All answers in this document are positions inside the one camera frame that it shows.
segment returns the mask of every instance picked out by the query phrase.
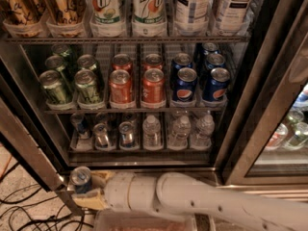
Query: red can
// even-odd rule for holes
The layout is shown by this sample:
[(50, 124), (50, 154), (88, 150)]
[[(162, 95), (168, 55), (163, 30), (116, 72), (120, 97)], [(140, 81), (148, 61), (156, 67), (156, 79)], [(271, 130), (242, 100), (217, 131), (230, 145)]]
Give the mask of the red can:
[(164, 66), (163, 58), (159, 54), (148, 54), (143, 62), (144, 71), (151, 68), (157, 68), (163, 70), (163, 66)]
[(118, 104), (132, 102), (132, 79), (126, 70), (115, 70), (109, 78), (111, 100)]
[(145, 71), (141, 99), (146, 103), (161, 103), (165, 100), (165, 77), (162, 70), (152, 68)]
[(130, 75), (133, 72), (133, 61), (127, 54), (117, 54), (113, 57), (114, 70), (126, 70)]

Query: plastic bottle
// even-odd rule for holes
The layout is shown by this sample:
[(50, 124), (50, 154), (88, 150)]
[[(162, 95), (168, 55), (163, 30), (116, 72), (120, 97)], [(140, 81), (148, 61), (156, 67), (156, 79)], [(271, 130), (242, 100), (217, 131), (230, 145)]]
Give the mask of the plastic bottle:
[(191, 122), (188, 116), (182, 115), (174, 120), (168, 136), (168, 147), (170, 149), (185, 149), (187, 138), (191, 132)]
[(143, 146), (155, 150), (162, 148), (161, 122), (154, 115), (149, 115), (143, 122)]
[(192, 133), (191, 144), (192, 148), (204, 150), (211, 146), (211, 137), (215, 130), (215, 123), (213, 117), (210, 114), (200, 118), (196, 124)]

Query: refrigerator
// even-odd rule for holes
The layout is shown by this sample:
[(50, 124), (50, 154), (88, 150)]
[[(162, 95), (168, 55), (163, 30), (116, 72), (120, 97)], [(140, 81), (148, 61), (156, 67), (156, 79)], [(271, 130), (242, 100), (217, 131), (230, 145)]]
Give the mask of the refrigerator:
[[(305, 147), (265, 148), (289, 110), (295, 108), (295, 101), (307, 83), (307, 4), (308, 0), (252, 0), (248, 28), (234, 36), (174, 34), (172, 14), (167, 15), (167, 32), (158, 37), (133, 35), (130, 27), (134, 25), (130, 20), (127, 34), (116, 38), (12, 38), (3, 30), (0, 41), (1, 142), (47, 191), (55, 191), (77, 214), (81, 210), (67, 188), (69, 174), (76, 167), (153, 175), (186, 172), (218, 188), (306, 201)], [(171, 90), (167, 88), (165, 106), (144, 107), (141, 104), (144, 57), (149, 53), (162, 55), (168, 75), (177, 53), (186, 52), (193, 57), (196, 45), (203, 42), (219, 45), (230, 71), (231, 83), (223, 105), (174, 107), (170, 101)], [(39, 75), (45, 69), (45, 60), (52, 55), (54, 44), (70, 45), (78, 56), (91, 54), (99, 61), (106, 85), (106, 106), (50, 109), (40, 88)], [(120, 53), (130, 56), (136, 70), (133, 100), (136, 102), (131, 107), (113, 107), (109, 100), (111, 60)], [(93, 123), (100, 112), (116, 115), (117, 125), (125, 114), (135, 114), (139, 147), (120, 149), (118, 132), (112, 151), (85, 150), (84, 146), (88, 148), (89, 143), (78, 145), (71, 115), (84, 114)], [(196, 150), (190, 144), (180, 151), (168, 148), (170, 120), (174, 114), (183, 113), (213, 116), (216, 128), (209, 149)], [(155, 114), (161, 121), (161, 150), (143, 148), (141, 124), (147, 114)]]

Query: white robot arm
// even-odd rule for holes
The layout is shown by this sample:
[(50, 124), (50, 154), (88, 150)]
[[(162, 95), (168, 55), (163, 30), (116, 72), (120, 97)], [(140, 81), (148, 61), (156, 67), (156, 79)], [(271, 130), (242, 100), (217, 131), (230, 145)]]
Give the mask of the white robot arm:
[(222, 218), (248, 230), (306, 231), (308, 204), (220, 190), (181, 173), (160, 178), (121, 172), (104, 189), (116, 212), (145, 212), (182, 221), (189, 214)]

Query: refrigerator door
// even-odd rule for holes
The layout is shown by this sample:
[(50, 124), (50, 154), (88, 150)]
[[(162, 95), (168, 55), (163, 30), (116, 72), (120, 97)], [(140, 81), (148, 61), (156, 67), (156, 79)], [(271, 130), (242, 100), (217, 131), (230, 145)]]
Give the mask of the refrigerator door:
[(227, 185), (307, 183), (307, 14), (304, 0), (224, 169)]

